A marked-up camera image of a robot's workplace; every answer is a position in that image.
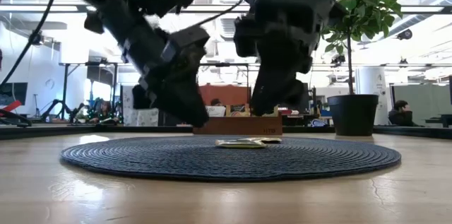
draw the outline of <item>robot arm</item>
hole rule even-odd
[[[156,107],[203,126],[208,114],[196,84],[208,33],[193,26],[176,33],[152,28],[145,16],[163,17],[179,12],[193,0],[85,0],[97,10],[88,14],[85,28],[103,33],[108,29],[123,50],[125,61],[140,73],[139,87]]]
[[[236,19],[234,42],[241,57],[259,56],[251,98],[255,115],[272,112],[282,102],[298,101],[304,89],[296,73],[308,73],[311,53],[323,28],[342,20],[347,11],[335,0],[245,0],[250,11]]]

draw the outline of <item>dark blue placemat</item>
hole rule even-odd
[[[131,177],[259,182],[335,177],[400,163],[399,152],[370,143],[282,138],[264,149],[215,147],[243,136],[125,138],[70,147],[64,161],[87,170]]]

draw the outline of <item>plant stem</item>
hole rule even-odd
[[[353,68],[352,68],[352,35],[350,34],[350,28],[347,32],[347,62],[348,62],[348,92],[353,95]]]

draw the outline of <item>wooden block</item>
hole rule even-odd
[[[283,122],[278,117],[211,117],[202,128],[193,128],[196,135],[281,136]]]

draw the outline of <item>desk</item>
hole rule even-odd
[[[308,126],[313,119],[318,119],[318,114],[281,115],[283,126]]]
[[[452,125],[452,114],[442,114],[440,118],[426,119],[428,124],[443,124],[443,128],[449,128]]]

